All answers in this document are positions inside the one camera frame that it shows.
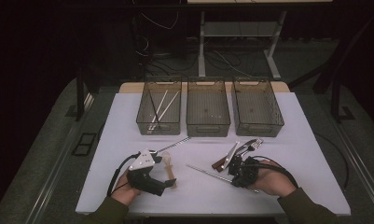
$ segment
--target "gray floor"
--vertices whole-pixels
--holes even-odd
[[[244,41],[235,41],[235,44],[227,42],[227,45],[216,42],[214,39],[208,41],[206,43],[206,76],[231,77],[240,72],[252,76],[266,76],[269,68],[261,50],[265,48],[267,42]],[[274,59],[282,81],[290,82],[311,71],[323,63],[336,46],[337,42],[330,40],[280,41],[274,53]],[[224,63],[224,59],[213,50],[220,53],[228,62]],[[162,57],[159,63],[153,62],[162,69],[148,66],[147,70],[155,75],[162,75],[165,70],[169,74],[181,73],[186,77],[196,76],[198,74],[196,56],[195,50],[184,60]],[[230,68],[228,63],[231,63],[239,72]],[[335,148],[338,147],[345,153],[346,147],[339,135],[339,129],[350,138],[374,179],[374,123],[353,95],[343,88],[340,104],[348,106],[355,119],[344,120],[341,125],[336,124],[328,113],[330,92],[323,95],[314,94],[312,92],[314,80],[315,78],[312,78],[292,91],[297,94],[339,185],[343,186],[346,174],[344,162]],[[74,117],[67,117],[70,106],[76,104],[75,81],[64,89],[0,204],[0,223],[25,223],[26,220],[27,223],[77,223],[83,218],[83,215],[75,212],[79,192],[83,187],[94,149],[100,139],[101,128],[117,89],[118,87],[106,87],[102,88],[99,94],[95,94],[92,104],[87,107],[88,111],[80,122],[75,122]],[[70,153],[83,133],[96,133],[92,151],[87,157],[72,156]],[[374,224],[374,202],[358,172],[349,161],[348,163],[350,180],[344,195],[352,208],[352,215],[341,217],[341,223]],[[144,223],[150,222],[153,223],[152,220],[144,220]],[[166,221],[166,223],[171,222],[177,223],[174,220]],[[239,220],[239,222],[248,222],[248,219]]]

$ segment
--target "sleeve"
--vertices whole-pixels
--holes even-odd
[[[314,203],[302,188],[278,200],[293,224],[337,224],[338,217],[320,204]]]
[[[95,212],[84,217],[81,224],[120,224],[128,212],[128,206],[107,197]]]

